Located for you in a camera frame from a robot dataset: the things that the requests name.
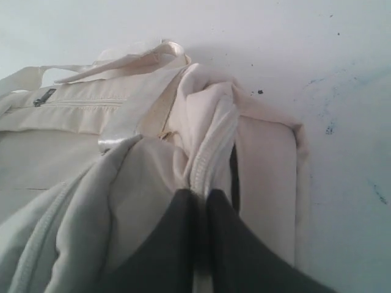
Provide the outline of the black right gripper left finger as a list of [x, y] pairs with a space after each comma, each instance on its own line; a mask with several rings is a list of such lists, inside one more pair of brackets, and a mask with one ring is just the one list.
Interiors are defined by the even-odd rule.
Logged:
[[119, 268], [89, 292], [191, 292], [197, 243], [197, 198], [175, 195], [155, 229]]

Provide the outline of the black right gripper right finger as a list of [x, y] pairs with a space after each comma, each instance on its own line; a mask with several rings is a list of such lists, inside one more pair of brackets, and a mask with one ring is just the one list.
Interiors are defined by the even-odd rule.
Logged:
[[225, 193], [206, 201], [215, 292], [332, 292], [282, 260], [244, 224]]

